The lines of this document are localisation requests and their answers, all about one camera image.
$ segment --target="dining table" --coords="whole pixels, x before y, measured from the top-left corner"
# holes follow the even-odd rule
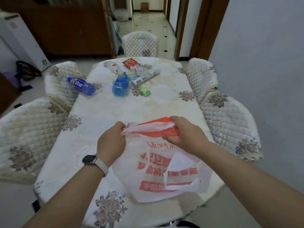
[[[96,153],[98,138],[117,121],[132,126],[172,115],[182,116],[198,125],[208,140],[214,142],[182,65],[156,57],[133,58],[149,70],[159,68],[160,73],[140,86],[130,86],[124,97],[118,97],[112,93],[117,75],[105,66],[106,61],[93,66],[86,81],[95,86],[96,92],[92,96],[79,93],[34,184],[34,193],[41,205],[82,168],[84,156]],[[122,64],[126,59],[110,61],[129,72]],[[151,95],[143,96],[140,92],[143,87],[148,88]],[[219,176],[212,172],[205,193],[184,192],[161,201],[139,203],[110,167],[93,196],[83,225],[139,228],[167,224],[203,206],[223,185]]]

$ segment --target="chair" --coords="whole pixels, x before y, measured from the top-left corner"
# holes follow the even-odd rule
[[[86,79],[81,74],[78,65],[75,62],[63,62],[50,68],[50,71],[44,75],[45,92],[47,96],[57,98],[63,103],[65,109],[70,109],[74,105],[79,92],[73,85],[67,82],[67,77],[79,77]]]
[[[43,97],[1,118],[0,181],[34,184],[68,114]]]
[[[123,36],[126,57],[157,57],[157,36],[145,31],[135,31]]]
[[[215,69],[209,61],[199,58],[190,59],[186,68],[186,75],[199,104],[209,92],[218,88]]]
[[[239,101],[215,91],[200,108],[216,144],[241,159],[263,158],[254,118]]]

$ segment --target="white plastic bag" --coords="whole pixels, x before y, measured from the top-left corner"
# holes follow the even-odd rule
[[[162,139],[179,135],[170,118],[130,126],[121,135],[126,136],[126,149],[112,169],[138,202],[158,201],[185,191],[207,191],[212,170]]]

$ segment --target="smartwatch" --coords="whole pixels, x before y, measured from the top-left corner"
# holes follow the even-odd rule
[[[97,165],[104,172],[104,176],[107,176],[109,168],[101,161],[96,155],[87,155],[82,159],[84,165]]]

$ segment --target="floral tablecloth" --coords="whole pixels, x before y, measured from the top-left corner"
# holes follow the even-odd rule
[[[112,61],[126,70],[121,63],[125,59]],[[130,126],[171,115],[183,116],[202,128],[214,142],[182,65],[151,57],[135,57],[135,60],[148,69],[161,69],[159,75],[141,85],[147,87],[151,95],[144,97],[139,88],[132,88],[123,98],[114,96],[112,85],[117,76],[104,67],[104,62],[96,64],[87,77],[87,82],[96,86],[96,93],[79,94],[34,185],[41,203],[47,202],[83,166],[85,155],[96,153],[99,136],[117,121]],[[186,216],[210,199],[223,184],[213,172],[204,194],[186,192],[158,202],[138,203],[128,196],[110,168],[107,177],[101,180],[83,224],[111,228],[158,226]]]

